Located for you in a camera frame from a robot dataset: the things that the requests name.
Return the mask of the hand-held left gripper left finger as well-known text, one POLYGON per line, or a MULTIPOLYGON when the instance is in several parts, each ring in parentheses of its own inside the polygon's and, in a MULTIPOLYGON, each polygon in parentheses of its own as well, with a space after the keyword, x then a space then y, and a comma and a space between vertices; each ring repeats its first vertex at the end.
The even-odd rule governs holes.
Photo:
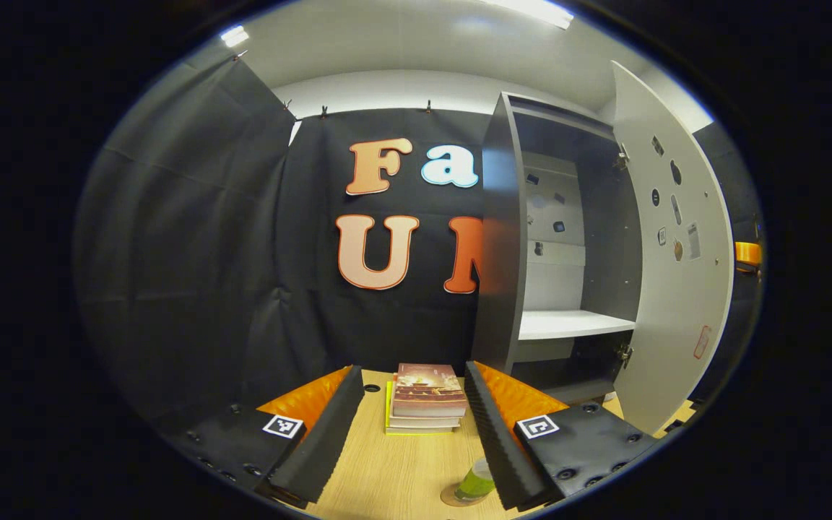
POLYGON ((348 365, 270 402, 205 402, 169 412, 159 434, 206 471, 246 493, 304 509, 336 469, 365 394, 348 365))

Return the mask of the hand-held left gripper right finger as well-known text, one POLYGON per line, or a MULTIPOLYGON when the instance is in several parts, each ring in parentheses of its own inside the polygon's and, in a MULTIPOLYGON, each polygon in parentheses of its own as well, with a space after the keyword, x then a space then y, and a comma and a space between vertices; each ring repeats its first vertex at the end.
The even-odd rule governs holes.
POLYGON ((657 444, 598 402, 564 404, 477 361, 466 363, 465 392, 505 509, 571 499, 657 444))

